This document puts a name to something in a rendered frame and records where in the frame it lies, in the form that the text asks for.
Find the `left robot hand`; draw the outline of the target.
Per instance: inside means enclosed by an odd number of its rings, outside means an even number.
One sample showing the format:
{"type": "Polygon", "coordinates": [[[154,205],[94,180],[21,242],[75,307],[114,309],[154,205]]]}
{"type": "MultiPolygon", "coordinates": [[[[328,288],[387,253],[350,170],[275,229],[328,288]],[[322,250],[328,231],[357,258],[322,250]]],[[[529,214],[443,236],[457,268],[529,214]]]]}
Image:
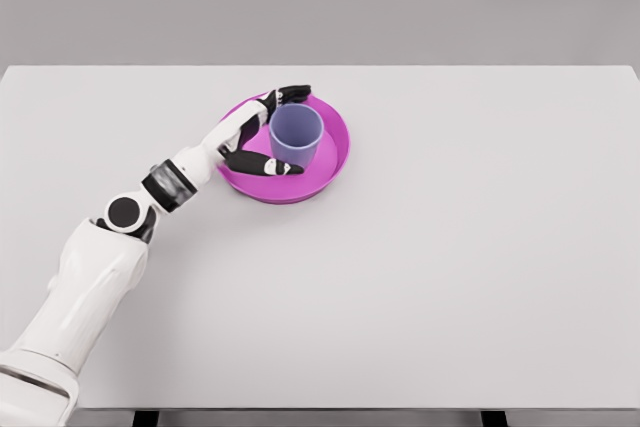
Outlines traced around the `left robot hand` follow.
{"type": "Polygon", "coordinates": [[[221,120],[203,144],[214,154],[216,164],[224,164],[233,172],[266,177],[301,175],[302,166],[245,150],[244,146],[269,125],[283,105],[305,101],[311,92],[310,85],[292,85],[251,99],[221,120]]]}

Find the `lavender blue cup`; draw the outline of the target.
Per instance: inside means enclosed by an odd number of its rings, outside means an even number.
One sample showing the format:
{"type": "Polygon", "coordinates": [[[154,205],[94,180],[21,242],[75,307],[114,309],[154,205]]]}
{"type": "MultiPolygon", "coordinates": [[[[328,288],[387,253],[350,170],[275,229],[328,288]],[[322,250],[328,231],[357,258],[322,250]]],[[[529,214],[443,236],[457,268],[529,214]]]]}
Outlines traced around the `lavender blue cup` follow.
{"type": "Polygon", "coordinates": [[[307,168],[324,134],[324,122],[313,108],[289,103],[275,110],[269,122],[273,156],[292,165],[307,168]]]}

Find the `magenta round plate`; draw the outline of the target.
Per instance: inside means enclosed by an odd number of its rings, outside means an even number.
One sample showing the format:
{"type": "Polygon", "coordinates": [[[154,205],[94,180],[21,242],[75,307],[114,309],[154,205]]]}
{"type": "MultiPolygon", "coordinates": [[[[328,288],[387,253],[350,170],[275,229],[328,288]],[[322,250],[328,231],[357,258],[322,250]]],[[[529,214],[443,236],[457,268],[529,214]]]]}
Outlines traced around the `magenta round plate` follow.
{"type": "Polygon", "coordinates": [[[292,204],[321,192],[340,173],[349,153],[351,138],[340,113],[324,100],[311,94],[303,104],[313,108],[324,122],[324,134],[314,159],[300,175],[251,176],[218,167],[222,178],[238,192],[270,204],[292,204]]]}

